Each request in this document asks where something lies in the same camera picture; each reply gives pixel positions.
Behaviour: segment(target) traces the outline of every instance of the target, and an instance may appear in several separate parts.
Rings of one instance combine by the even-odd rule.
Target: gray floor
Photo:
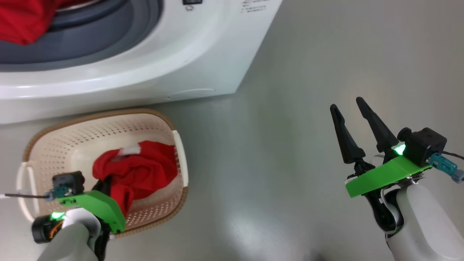
[[[189,164],[187,203],[171,221],[112,241],[107,260],[392,261],[362,197],[348,197],[329,106],[358,145],[375,141],[363,96],[397,133],[423,127],[464,153],[463,3],[457,0],[284,0],[239,91],[149,106],[167,114]],[[28,140],[73,117],[0,126],[0,191]],[[464,187],[430,171],[423,182],[464,233]],[[0,259],[35,260],[15,200],[0,201]]]

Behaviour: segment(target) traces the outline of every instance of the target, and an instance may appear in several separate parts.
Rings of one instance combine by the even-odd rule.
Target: black cable
[[[23,195],[23,194],[5,194],[7,197],[24,197],[24,198],[49,198],[49,196]]]
[[[446,154],[446,155],[450,155],[450,156],[457,157],[457,158],[460,158],[460,159],[464,159],[463,156],[458,155],[456,153],[452,153],[452,152],[442,151],[441,154]]]

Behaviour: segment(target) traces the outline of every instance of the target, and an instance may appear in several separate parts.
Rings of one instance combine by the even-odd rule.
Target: brown basket rim
[[[57,124],[57,125],[54,125],[54,126],[51,126],[51,127],[48,127],[48,128],[45,128],[45,129],[41,130],[27,144],[26,149],[25,149],[24,154],[23,154],[23,162],[28,162],[29,161],[29,157],[31,155],[32,148],[37,143],[37,141],[41,137],[43,137],[44,135],[46,135],[46,134],[48,134],[48,133],[50,133],[52,131],[56,131],[56,130],[62,129],[64,127],[68,127],[68,126],[75,125],[75,124],[82,123],[82,122],[86,122],[86,121],[91,121],[91,120],[96,120],[96,119],[106,118],[106,117],[119,116],[119,115],[128,115],[128,114],[151,114],[151,115],[155,115],[155,116],[161,118],[162,120],[164,120],[168,124],[168,126],[171,128],[171,130],[173,130],[173,131],[176,130],[176,127],[174,126],[174,124],[171,122],[171,120],[168,117],[164,116],[159,111],[155,111],[155,110],[152,110],[152,109],[140,108],[140,109],[108,111],[108,112],[101,112],[101,113],[91,114],[91,115],[88,115],[88,116],[79,117],[77,119],[73,119],[73,120],[70,120],[70,121],[67,121],[67,122],[64,122],[64,123],[61,123],[61,124]],[[180,198],[179,204],[177,204],[176,208],[171,213],[169,213],[169,215],[167,215],[167,216],[165,216],[163,218],[160,218],[158,220],[155,220],[155,221],[153,221],[151,223],[145,224],[145,225],[143,225],[143,226],[141,226],[139,228],[129,229],[129,230],[126,230],[126,231],[124,231],[122,233],[116,234],[115,237],[116,238],[121,238],[121,237],[124,237],[124,236],[132,235],[132,234],[142,232],[144,230],[147,230],[149,228],[153,228],[155,226],[161,225],[161,224],[169,221],[184,206],[184,202],[187,199],[187,194],[188,194],[188,187],[184,187],[184,189],[182,190],[182,197]]]

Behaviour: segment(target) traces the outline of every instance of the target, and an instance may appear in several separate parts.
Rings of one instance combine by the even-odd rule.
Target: washing machine label
[[[264,11],[267,8],[267,3],[270,0],[243,0],[242,13],[253,13]]]

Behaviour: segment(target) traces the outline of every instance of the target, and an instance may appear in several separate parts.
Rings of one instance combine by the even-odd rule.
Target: washing machine door opening
[[[116,56],[149,35],[162,10],[162,0],[100,0],[57,12],[37,42],[0,41],[0,72],[63,69]]]

